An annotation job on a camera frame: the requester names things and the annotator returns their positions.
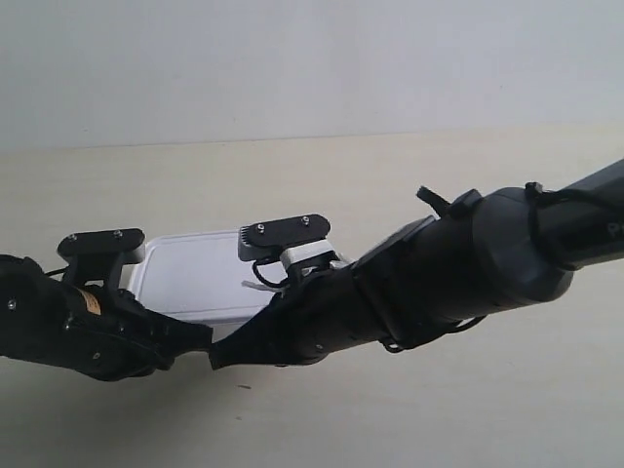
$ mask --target white wall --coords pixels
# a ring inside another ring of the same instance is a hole
[[[11,154],[0,252],[55,268],[72,231],[152,238],[315,211],[355,257],[430,213],[414,197],[422,183],[449,198],[534,179],[557,188],[623,150],[613,125]],[[399,356],[374,344],[306,369],[211,372],[197,355],[101,384],[0,359],[0,464],[619,468],[623,275],[624,262],[591,268],[553,304]]]
[[[624,118],[618,0],[8,0],[0,151]]]

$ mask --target white plastic container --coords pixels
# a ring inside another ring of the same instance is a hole
[[[236,230],[155,238],[145,246],[145,260],[134,268],[128,289],[155,312],[231,331],[272,297],[243,286],[257,280],[237,249]],[[279,263],[261,271],[273,281],[286,276]]]

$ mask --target beige table surface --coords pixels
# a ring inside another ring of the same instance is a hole
[[[0,251],[60,267],[57,242],[149,238],[318,212],[358,256],[452,198],[557,188],[624,155],[624,125],[8,154]],[[90,467],[620,467],[624,263],[555,304],[392,356],[373,344],[307,369],[212,372],[204,356],[101,384],[0,360],[0,464]]]

